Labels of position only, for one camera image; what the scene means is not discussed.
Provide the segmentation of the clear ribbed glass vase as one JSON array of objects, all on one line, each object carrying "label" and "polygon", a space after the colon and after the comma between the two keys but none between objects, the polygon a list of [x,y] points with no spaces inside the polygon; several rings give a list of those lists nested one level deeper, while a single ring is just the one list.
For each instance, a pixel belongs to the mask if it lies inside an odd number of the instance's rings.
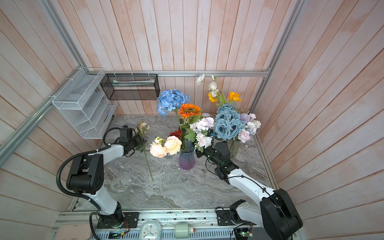
[{"label": "clear ribbed glass vase", "polygon": [[237,139],[230,139],[228,141],[229,151],[231,153],[231,159],[236,157],[236,155],[238,154],[240,143],[241,141]]}]

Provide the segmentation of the cream peony flower stem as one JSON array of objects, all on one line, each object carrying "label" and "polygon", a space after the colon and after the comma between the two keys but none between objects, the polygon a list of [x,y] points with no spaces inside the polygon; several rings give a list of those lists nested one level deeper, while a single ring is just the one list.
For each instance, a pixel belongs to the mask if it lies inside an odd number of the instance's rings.
[{"label": "cream peony flower stem", "polygon": [[149,164],[148,156],[147,156],[147,150],[146,150],[147,140],[145,139],[145,135],[149,132],[149,130],[150,130],[149,124],[147,124],[145,122],[142,122],[142,121],[138,122],[138,126],[137,126],[137,129],[136,129],[136,135],[138,137],[140,137],[141,142],[138,144],[137,150],[144,154],[145,160],[146,160],[146,164],[147,164],[147,168],[148,168],[151,180],[153,181],[154,178],[153,178],[153,174],[152,174],[152,171],[151,171],[151,168],[150,168],[150,164]]}]

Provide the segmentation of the blue purple glass vase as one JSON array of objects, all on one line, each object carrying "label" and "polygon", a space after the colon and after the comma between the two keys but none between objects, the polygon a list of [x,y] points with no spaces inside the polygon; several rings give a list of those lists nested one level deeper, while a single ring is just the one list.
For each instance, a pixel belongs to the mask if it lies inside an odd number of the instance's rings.
[{"label": "blue purple glass vase", "polygon": [[179,166],[181,169],[188,171],[194,168],[195,164],[195,146],[190,140],[185,139],[181,146]]}]

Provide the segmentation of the peach rose flower bunch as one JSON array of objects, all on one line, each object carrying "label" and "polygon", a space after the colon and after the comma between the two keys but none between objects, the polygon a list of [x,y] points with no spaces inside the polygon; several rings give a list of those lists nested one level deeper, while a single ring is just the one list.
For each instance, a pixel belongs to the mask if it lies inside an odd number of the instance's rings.
[{"label": "peach rose flower bunch", "polygon": [[176,136],[169,136],[166,140],[156,137],[150,146],[150,154],[156,158],[175,155],[181,151],[182,141]]}]

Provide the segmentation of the light blue rose bunch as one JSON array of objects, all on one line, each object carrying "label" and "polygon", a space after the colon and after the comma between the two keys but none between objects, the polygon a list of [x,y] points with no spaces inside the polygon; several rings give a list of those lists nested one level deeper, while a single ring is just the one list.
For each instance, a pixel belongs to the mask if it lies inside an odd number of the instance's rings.
[{"label": "light blue rose bunch", "polygon": [[235,105],[224,104],[218,108],[214,125],[214,133],[218,139],[233,139],[245,128],[245,122],[240,119],[241,115],[235,107]]}]

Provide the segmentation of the pastel mixed flower bouquet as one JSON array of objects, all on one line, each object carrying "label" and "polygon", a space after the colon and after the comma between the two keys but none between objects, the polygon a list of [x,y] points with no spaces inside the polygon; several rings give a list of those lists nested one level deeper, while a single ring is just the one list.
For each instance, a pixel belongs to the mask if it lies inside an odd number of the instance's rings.
[{"label": "pastel mixed flower bouquet", "polygon": [[261,127],[261,122],[256,118],[257,116],[254,113],[240,114],[240,120],[245,123],[244,128],[238,135],[238,140],[242,143],[249,141],[251,136],[254,136]]}]

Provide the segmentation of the red rose flower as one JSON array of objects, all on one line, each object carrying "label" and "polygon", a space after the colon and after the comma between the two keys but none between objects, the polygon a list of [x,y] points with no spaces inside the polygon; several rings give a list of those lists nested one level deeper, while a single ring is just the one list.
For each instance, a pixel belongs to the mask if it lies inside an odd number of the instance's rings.
[{"label": "red rose flower", "polygon": [[181,140],[182,139],[182,133],[183,133],[183,131],[181,129],[179,129],[179,130],[176,130],[176,131],[170,133],[169,137],[177,137],[179,140]]}]

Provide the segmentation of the blue hydrangea flower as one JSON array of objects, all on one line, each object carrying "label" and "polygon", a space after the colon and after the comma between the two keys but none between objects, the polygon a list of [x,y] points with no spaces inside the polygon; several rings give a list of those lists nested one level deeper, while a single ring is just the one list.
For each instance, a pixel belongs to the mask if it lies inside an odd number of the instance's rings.
[{"label": "blue hydrangea flower", "polygon": [[157,98],[157,111],[160,115],[165,116],[169,112],[173,112],[181,108],[181,105],[190,102],[190,97],[180,90],[165,90]]}]

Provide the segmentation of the orange gerbera flower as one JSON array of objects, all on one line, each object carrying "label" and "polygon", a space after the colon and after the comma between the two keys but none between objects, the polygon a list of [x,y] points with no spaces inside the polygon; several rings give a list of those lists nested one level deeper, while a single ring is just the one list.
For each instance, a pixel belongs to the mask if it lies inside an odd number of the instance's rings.
[{"label": "orange gerbera flower", "polygon": [[202,118],[202,109],[193,104],[182,104],[178,115],[180,117],[180,129],[186,131],[190,128],[190,125],[195,124]]}]

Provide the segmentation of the yellow poppy flower stem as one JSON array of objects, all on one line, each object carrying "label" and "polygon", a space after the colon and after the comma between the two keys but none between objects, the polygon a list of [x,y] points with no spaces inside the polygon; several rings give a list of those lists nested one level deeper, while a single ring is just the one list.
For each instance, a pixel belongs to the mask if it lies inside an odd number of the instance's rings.
[{"label": "yellow poppy flower stem", "polygon": [[221,107],[227,104],[233,104],[234,102],[241,102],[241,94],[230,92],[226,97],[224,94],[209,92],[209,100],[211,103],[216,104],[217,107]]}]

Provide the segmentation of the white ranunculus flower stem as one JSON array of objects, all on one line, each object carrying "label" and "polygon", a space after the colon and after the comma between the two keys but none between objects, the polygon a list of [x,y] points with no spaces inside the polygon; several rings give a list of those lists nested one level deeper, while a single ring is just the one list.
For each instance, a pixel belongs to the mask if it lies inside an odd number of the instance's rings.
[{"label": "white ranunculus flower stem", "polygon": [[[212,77],[212,82],[208,85],[208,88],[209,88],[209,100],[212,102],[212,103],[215,103],[219,100],[219,93],[220,93],[220,90],[219,90],[219,87],[218,87],[218,84],[216,82],[216,77],[211,75]],[[200,85],[202,83],[204,83],[204,80],[205,80],[205,75],[202,74],[201,76],[199,76],[196,80],[196,84],[197,85]]]}]

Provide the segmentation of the white small-flower green bunch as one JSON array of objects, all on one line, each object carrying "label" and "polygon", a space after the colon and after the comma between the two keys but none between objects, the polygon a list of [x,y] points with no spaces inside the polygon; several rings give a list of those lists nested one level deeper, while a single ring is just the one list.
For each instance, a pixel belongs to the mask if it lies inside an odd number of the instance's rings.
[{"label": "white small-flower green bunch", "polygon": [[202,152],[203,149],[211,146],[214,125],[214,119],[208,114],[184,119],[181,124],[182,151],[189,153],[197,149]]}]

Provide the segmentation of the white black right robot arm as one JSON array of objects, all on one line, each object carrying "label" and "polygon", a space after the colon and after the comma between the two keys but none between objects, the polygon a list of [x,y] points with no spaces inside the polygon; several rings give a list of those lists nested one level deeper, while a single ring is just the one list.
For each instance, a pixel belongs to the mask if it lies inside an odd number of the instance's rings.
[{"label": "white black right robot arm", "polygon": [[197,157],[206,157],[216,165],[214,174],[227,184],[236,187],[254,201],[233,203],[224,213],[233,224],[254,224],[265,229],[273,240],[287,240],[303,227],[303,221],[287,191],[269,188],[235,165],[230,159],[227,142],[219,142],[203,150]]}]

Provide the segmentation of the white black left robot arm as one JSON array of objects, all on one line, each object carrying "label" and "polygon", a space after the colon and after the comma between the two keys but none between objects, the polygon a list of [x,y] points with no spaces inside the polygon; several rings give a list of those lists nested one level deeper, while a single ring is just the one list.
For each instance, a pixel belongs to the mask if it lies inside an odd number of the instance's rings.
[{"label": "white black left robot arm", "polygon": [[124,125],[110,128],[103,136],[104,147],[69,157],[59,167],[56,183],[65,195],[84,199],[96,207],[101,222],[119,228],[125,221],[121,204],[104,186],[104,165],[120,157],[130,157],[145,141],[144,130]]}]

